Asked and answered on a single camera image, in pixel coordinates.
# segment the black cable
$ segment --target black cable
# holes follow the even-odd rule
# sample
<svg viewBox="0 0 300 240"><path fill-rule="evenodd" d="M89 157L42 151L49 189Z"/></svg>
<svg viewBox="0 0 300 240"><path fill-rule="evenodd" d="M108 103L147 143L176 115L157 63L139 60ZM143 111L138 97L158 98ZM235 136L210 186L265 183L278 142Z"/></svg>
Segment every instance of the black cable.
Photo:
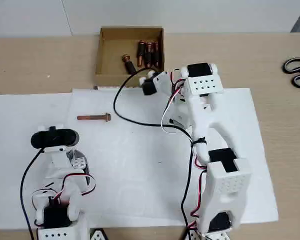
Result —
<svg viewBox="0 0 300 240"><path fill-rule="evenodd" d="M136 73L130 75L124 82L123 84L120 86L118 92L116 93L115 97L114 97L114 100L113 100L113 110L115 112L115 114L118 115L118 117L122 118L123 120L126 120L130 123L134 123L134 124L138 124L138 125L142 125L142 126L149 126L149 127L161 127L160 124L153 124L153 123L146 123L146 122L139 122L139 121L135 121L135 120L132 120L132 119L129 119L127 117L124 117L122 115L120 115L120 113L117 112L117 109L116 109L116 102L117 102L117 98L119 96L119 94L121 93L121 90L124 88L124 86L127 84L127 82L132 79L135 75L137 75L138 73L142 72L142 71L145 71L145 70L149 70L149 68L142 68L140 70L138 70ZM174 128L174 129L178 129L179 131L183 132L185 135L188 136L188 138L191 139L191 136L189 135L189 133L187 133L186 130L184 130L183 128L179 127L179 126L176 126L176 125L172 125L172 124L163 124L162 125L164 128Z"/></svg>
<svg viewBox="0 0 300 240"><path fill-rule="evenodd" d="M21 179L21 185L20 185L20 202L21 202L22 211L23 211L23 214L24 214L24 217L25 217L25 220L26 220L26 224L28 225L28 230L29 230L29 233L30 233L31 240L34 240L35 237L34 237L34 234L32 232L32 229L31 229L31 226L30 226L30 222L29 222L29 218L28 218L28 215L27 215L27 212L26 212L26 208L25 208L25 204L24 204L23 188L24 188L25 178L26 178L26 175L27 175L30 167L35 162L35 160L39 157L39 155L44 152L44 149L45 149L44 147L41 148L40 151L38 151L38 153L31 160L31 162L29 163L29 165L26 167L26 169L25 169L25 171L23 173L23 176L22 176L22 179Z"/></svg>
<svg viewBox="0 0 300 240"><path fill-rule="evenodd" d="M136 73L130 75L124 82L123 84L120 86L118 92L116 93L115 97L114 97L114 100L113 100L113 110L115 112L116 115L118 115L118 117L122 118L123 120L126 120L130 123L134 123L134 124L138 124L138 125L142 125L142 126L149 126L149 127L161 127L160 124L154 124L154 123L145 123L145 122L139 122L139 121L135 121L135 120L132 120L132 119L129 119L127 117L124 117L122 115L120 115L117 110L116 110L116 102L117 102L117 99L118 99L118 96L121 92L121 90L124 88L124 86L127 84L127 82L132 79L135 75L137 75L138 73L142 72L142 71L145 71L145 70L149 70L149 68L142 68L140 70L138 70ZM177 129L179 131L181 131L182 133L184 133L187 137L189 137L190 139L191 136L189 135L189 133L184 130L183 128L179 127L179 126L176 126L176 125L172 125L172 124L163 124L162 125L164 128L174 128L174 129ZM190 160L189 160L189 169L188 169L188 177L187 177L187 181L186 181L186 186L185 186L185 190L184 190L184 195L183 195L183 199L181 201L181 212L182 212L182 215L183 215L183 218L184 218L184 222L185 222L185 227L186 227L186 232L187 232L187 235L188 235L188 238L189 240L191 240L191 236L190 236L190 231L188 229L188 219L187 219L187 216L186 216L186 213L185 213L185 210L184 210L184 203L186 201L186 198L187 198L187 194L188 194L188 190L189 190L189 185L190 185L190 180L191 180L191 172L192 172L192 160L193 160L193 152L192 152L192 148L195 144L197 143L206 143L206 140L205 138L199 138L198 140L194 141L194 142L191 142L191 153L190 153Z"/></svg>
<svg viewBox="0 0 300 240"><path fill-rule="evenodd" d="M188 219L187 219L187 216L186 216L186 213L185 213L184 204L185 204L185 201L186 201L186 198L187 198L187 195L188 195L189 186L190 186L193 156L194 156L194 154L193 154L192 148L191 148L190 160L189 160L189 169L188 169L188 178L186 180L186 186L185 186L183 198L182 198L182 201L181 201L181 212L182 212L182 215L183 215L183 218L184 218L185 230L187 232L189 240L191 240L191 236L190 236L190 231L188 229Z"/></svg>

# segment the white wire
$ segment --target white wire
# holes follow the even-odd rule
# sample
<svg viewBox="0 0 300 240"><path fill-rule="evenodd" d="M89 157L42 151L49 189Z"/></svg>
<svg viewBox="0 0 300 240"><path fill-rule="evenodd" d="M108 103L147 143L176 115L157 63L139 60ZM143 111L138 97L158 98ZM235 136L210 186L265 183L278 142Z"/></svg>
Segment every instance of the white wire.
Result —
<svg viewBox="0 0 300 240"><path fill-rule="evenodd" d="M164 112L163 112L162 118L161 118L161 123L160 123L161 129L162 129L162 131L164 131L166 134L179 134L179 133L180 133L180 132L166 131L163 125L164 125L164 118L165 118L165 115L166 115L168 109L170 108L172 102L174 101L174 98L175 98L176 95L181 91L181 88L179 88L177 91L175 91L175 93L171 96L171 99L169 100L169 102L168 102L168 104L167 104L167 106L166 106L166 108L165 108L165 110L164 110Z"/></svg>
<svg viewBox="0 0 300 240"><path fill-rule="evenodd" d="M41 189L38 189L38 190L36 190L36 191L34 191L33 193L32 193L32 195L31 195L31 202L33 203L33 207L37 210L37 208L36 208L36 206L35 206L35 203L34 203L34 196L35 196L35 193L37 193L37 192L52 192L53 194L52 195L50 195L50 196L55 196L56 195L56 191L55 190L53 190L53 189L51 189L51 188L41 188Z"/></svg>

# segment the white wall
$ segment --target white wall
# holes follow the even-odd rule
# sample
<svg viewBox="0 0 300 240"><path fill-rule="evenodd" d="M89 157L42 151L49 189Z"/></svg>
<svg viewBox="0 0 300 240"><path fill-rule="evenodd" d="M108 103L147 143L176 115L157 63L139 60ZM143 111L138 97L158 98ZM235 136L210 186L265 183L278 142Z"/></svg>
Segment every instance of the white wall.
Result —
<svg viewBox="0 0 300 240"><path fill-rule="evenodd" d="M163 26L167 33L290 32L300 16L300 0L63 0L63 3L62 0L0 0L0 37L94 34L101 26L111 25Z"/></svg>
<svg viewBox="0 0 300 240"><path fill-rule="evenodd" d="M60 0L0 0L0 37L70 35Z"/></svg>

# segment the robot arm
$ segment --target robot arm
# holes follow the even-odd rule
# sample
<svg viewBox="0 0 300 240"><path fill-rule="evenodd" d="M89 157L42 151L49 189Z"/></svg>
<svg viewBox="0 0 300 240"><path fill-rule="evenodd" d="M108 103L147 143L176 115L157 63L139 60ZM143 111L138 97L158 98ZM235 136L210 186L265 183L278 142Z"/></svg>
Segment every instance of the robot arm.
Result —
<svg viewBox="0 0 300 240"><path fill-rule="evenodd" d="M206 185L202 194L198 230L202 234L223 233L240 225L246 207L246 194L251 177L241 140L231 121L224 118L223 86L215 64L198 63L182 67L177 79L183 88L175 98L172 120L184 129L192 127L192 139L209 139L208 129L214 128L226 141L228 148L209 150L204 143L193 146L193 154L207 167ZM149 73L140 79L145 94L171 94L170 74Z"/></svg>

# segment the electrical wire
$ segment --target electrical wire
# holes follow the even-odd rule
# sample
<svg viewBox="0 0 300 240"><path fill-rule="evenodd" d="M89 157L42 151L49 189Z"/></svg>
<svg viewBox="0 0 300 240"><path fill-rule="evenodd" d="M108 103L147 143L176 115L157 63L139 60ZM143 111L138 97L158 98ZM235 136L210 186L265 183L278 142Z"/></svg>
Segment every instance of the electrical wire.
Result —
<svg viewBox="0 0 300 240"><path fill-rule="evenodd" d="M123 120L126 120L130 123L133 123L133 124L138 124L138 125L141 125L141 126L148 126L148 127L161 127L161 124L154 124L154 123L146 123L146 122L139 122L139 121L135 121L135 120L132 120L132 119L129 119L125 116L122 116L120 113L117 112L117 109L116 109L116 103L117 103L117 99L118 99L118 96L119 94L121 93L122 89L125 87L125 85L127 84L127 82L129 82L130 79L132 79L135 75L137 75L138 73L142 72L142 71L145 71L145 70L151 70L151 68L142 68L140 70L138 70L136 73L130 75L124 82L123 84L120 86L118 92L116 93L115 97L114 97L114 100L113 100L113 110L115 112L115 114L123 119ZM182 133L184 133L189 139L191 139L191 136L190 134L184 130L183 128L179 127L179 126L176 126L176 125L172 125L172 124L163 124L162 125L164 128L174 128L174 129L177 129L179 131L181 131Z"/></svg>
<svg viewBox="0 0 300 240"><path fill-rule="evenodd" d="M168 101L168 103L167 103L167 105L166 105L166 107L165 107L165 109L164 109L164 111L163 111L162 118L161 118L161 122L160 122L160 126L161 126L162 131L164 131L166 134L175 134L175 133L176 133L176 132L166 131L166 130L164 129L164 127L163 127L163 124L164 124L164 118L165 118L165 115L166 115L168 109L170 108L170 106L171 106L172 102L174 101L175 97L177 96L177 94L180 93L181 89L182 89L181 87L178 88L178 89L172 94L172 96L170 97L170 99L169 99L169 101Z"/></svg>
<svg viewBox="0 0 300 240"><path fill-rule="evenodd" d="M200 169L200 170L206 170L207 169L207 166L199 165L199 163L198 163L198 156L195 156L194 165L195 165L195 167L197 169Z"/></svg>
<svg viewBox="0 0 300 240"><path fill-rule="evenodd" d="M127 82L129 82L130 79L132 79L135 75L137 75L138 73L140 73L142 71L145 71L145 70L149 70L149 69L148 68L142 68L142 69L138 70L134 74L130 75L122 83L122 85L120 86L118 92L116 93L116 95L114 97L114 100L113 100L113 110L114 110L115 114L118 117L120 117L121 119L126 120L126 121L128 121L130 123L134 123L134 124L141 125L141 126L148 126L148 127L161 127L161 126L163 126L164 128L174 128L174 129L177 129L177 130L181 131L182 133L184 133L190 139L190 142L191 142L191 152L190 152L190 158L189 158L188 176L187 176L186 186L185 186L183 198L182 198L182 201L181 201L181 212L182 212L182 215L183 215L183 218L184 218L184 222L185 222L185 226L186 226L186 233L188 235L189 240L191 240L190 231L189 231L189 228L188 228L188 219L187 219L187 216L186 216L186 213L185 213L184 204L185 204L185 201L186 201L186 198L187 198L187 195L188 195L189 185L190 185L190 181L191 181L192 162L193 162L193 146L195 144L197 144L197 143L205 143L205 144L207 144L207 142L205 141L205 137L200 138L200 139L195 140L195 141L192 141L192 138L191 138L190 134L186 130L184 130L183 128L181 128L179 126L172 125L172 124L162 124L161 125L161 124L139 122L139 121L135 121L135 120L129 119L127 117L124 117L124 116L122 116L121 114L119 114L117 112L116 102L117 102L117 99L118 99L118 96L119 96L120 92L125 87L125 85L127 84ZM172 86L174 84L173 83L173 71L170 74L170 81L172 83Z"/></svg>
<svg viewBox="0 0 300 240"><path fill-rule="evenodd" d="M207 172L207 170L202 171L200 173L200 176L199 176L199 180L198 180L198 203L197 203L196 208L190 212L190 216L194 217L194 218L198 218L199 217L199 215L196 214L196 212L199 210L200 205L201 205L202 174L206 173L206 172Z"/></svg>
<svg viewBox="0 0 300 240"><path fill-rule="evenodd" d="M170 73L170 82L172 83L172 85L174 85L174 72L177 70L180 70L180 68L174 68Z"/></svg>
<svg viewBox="0 0 300 240"><path fill-rule="evenodd" d="M82 192L81 195L84 196L84 195L87 195L91 192L93 192L95 189L96 189L96 180L93 176L91 176L90 174L87 174L87 173L70 173L68 175L66 175L64 178L63 178L63 181L62 181L62 187L61 187L61 190L54 196L54 200L60 198L62 192L65 190L65 182L66 182L66 179L68 177L71 177L71 176L85 176L85 177L88 177L88 178L91 178L93 179L94 181L94 186L92 189L88 190L88 191L85 191L85 192Z"/></svg>
<svg viewBox="0 0 300 240"><path fill-rule="evenodd" d="M29 233L30 233L31 240L34 240L35 237L34 237L34 234L32 232L31 225L30 225L29 218L28 218L28 214L27 214L27 211L26 211L26 208L25 208L24 197L23 197L23 189L24 189L25 178L26 178L26 175L27 175L30 167L35 162L35 160L39 157L39 155L44 152L44 149L45 149L44 147L41 148L38 151L38 153L34 156L34 158L31 160L31 162L29 163L29 165L26 167L26 169L25 169L25 171L24 171L24 173L22 175L21 184L20 184L20 202L21 202L21 208L22 208L22 211L23 211L23 214L24 214L24 218L25 218L26 224L28 226L28 230L29 230Z"/></svg>
<svg viewBox="0 0 300 240"><path fill-rule="evenodd" d="M188 195L188 190L189 190L189 185L190 185L190 180L191 180L192 159L193 159L193 157L194 157L194 154L192 152L192 147L191 147L191 153L190 153L190 159L189 159L189 168L188 168L188 177L187 177L187 180L186 180L185 190L184 190L183 198L182 198L182 201L181 201L181 212L182 212L183 219L184 219L184 222L185 222L185 227L187 228L186 231L187 231L187 235L188 235L189 240L191 240L191 236L190 236L190 232L189 232L189 228L188 228L188 219L187 219L187 215L185 213L184 204L185 204L185 201L186 201L186 198L187 198L187 195Z"/></svg>
<svg viewBox="0 0 300 240"><path fill-rule="evenodd" d="M37 208L36 208L35 203L34 203L34 194L37 193L37 192L42 192L43 194L45 194L46 192L53 192L54 194L53 194L52 197L54 197L54 196L57 194L57 191L54 190L54 189L52 189L52 188L41 188L41 189L38 189L38 190L34 191L34 192L32 193L32 196L31 196L31 203L32 203L32 206L33 206L33 208L34 208L35 210L37 210Z"/></svg>

